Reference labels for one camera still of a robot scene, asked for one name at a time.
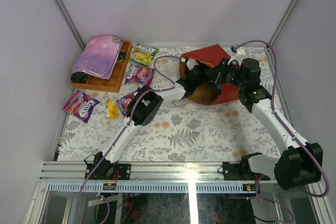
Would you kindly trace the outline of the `red paper bag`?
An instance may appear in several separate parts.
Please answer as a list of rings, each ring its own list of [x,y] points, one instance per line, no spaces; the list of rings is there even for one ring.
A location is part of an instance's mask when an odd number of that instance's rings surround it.
[[[232,57],[218,44],[181,55],[180,78],[185,98],[202,105],[216,105],[240,100],[253,104],[254,92],[260,87],[259,61],[236,53]]]

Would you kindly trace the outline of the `green Fox's candy bag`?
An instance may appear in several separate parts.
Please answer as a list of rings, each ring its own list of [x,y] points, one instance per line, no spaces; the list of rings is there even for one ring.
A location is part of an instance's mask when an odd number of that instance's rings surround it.
[[[131,55],[131,59],[148,67],[158,51],[158,48],[137,44]]]

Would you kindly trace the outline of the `wooden organizer tray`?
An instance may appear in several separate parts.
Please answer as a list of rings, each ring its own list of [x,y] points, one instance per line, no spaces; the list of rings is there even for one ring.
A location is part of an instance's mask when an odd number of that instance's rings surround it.
[[[118,93],[120,91],[122,80],[131,56],[132,42],[125,41],[121,49],[127,53],[126,57],[124,59],[124,62],[117,62],[115,64],[110,79],[107,80],[90,76],[86,83],[71,82],[71,85],[74,88],[81,90],[94,90],[94,91]]]

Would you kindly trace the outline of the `small yellow snack packet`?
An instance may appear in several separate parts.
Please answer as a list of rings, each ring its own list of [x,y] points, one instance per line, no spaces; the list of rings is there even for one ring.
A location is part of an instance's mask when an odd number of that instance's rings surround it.
[[[106,101],[106,118],[107,119],[116,119],[119,117],[118,106],[116,100],[107,100]]]

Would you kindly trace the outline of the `purple Fox's candy bag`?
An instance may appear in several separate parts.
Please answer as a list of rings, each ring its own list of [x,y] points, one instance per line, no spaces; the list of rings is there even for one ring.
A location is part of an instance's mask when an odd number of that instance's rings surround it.
[[[97,99],[77,90],[66,102],[62,110],[81,119],[84,123],[88,123],[95,106],[99,103],[100,101]]]

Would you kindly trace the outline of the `blue tortilla chips bag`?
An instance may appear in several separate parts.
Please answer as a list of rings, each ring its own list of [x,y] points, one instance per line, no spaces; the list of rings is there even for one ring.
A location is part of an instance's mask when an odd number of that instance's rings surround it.
[[[216,89],[216,90],[218,90],[218,91],[221,91],[221,85],[220,85],[220,84],[218,84],[218,83],[214,83],[214,82],[208,82],[208,84],[209,84],[212,88],[214,88],[214,89]]]

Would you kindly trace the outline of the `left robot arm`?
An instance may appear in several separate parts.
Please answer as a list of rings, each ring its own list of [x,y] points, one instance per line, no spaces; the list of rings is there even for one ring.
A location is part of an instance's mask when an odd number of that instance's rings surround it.
[[[143,86],[128,105],[127,115],[121,128],[108,145],[94,157],[95,168],[103,179],[114,175],[115,166],[126,145],[134,134],[151,123],[161,105],[165,102],[185,99],[193,94],[198,86],[210,81],[206,70],[210,65],[192,60],[193,68],[186,69],[185,76],[173,82],[171,88],[155,90]]]

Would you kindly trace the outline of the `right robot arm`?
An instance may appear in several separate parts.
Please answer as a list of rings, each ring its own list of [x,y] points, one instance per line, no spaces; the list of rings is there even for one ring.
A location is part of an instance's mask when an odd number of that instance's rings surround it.
[[[229,83],[238,89],[242,105],[262,123],[279,149],[279,158],[261,153],[243,156],[242,161],[245,163],[239,166],[243,178],[266,175],[274,178],[284,190],[320,181],[323,158],[321,146],[310,144],[275,107],[273,97],[260,83],[258,60],[246,58],[237,63],[223,59],[218,66],[205,73],[216,84]]]

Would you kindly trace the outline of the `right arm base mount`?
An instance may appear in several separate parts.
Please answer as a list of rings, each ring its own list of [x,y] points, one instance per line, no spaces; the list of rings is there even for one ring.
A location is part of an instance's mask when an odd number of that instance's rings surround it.
[[[250,170],[246,162],[222,163],[225,180],[254,180],[256,175]]]

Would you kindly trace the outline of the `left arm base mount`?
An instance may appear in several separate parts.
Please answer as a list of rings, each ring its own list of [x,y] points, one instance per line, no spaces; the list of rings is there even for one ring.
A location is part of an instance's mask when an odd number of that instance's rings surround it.
[[[85,178],[90,180],[129,180],[131,164],[102,162],[95,170],[95,163],[87,163]]]

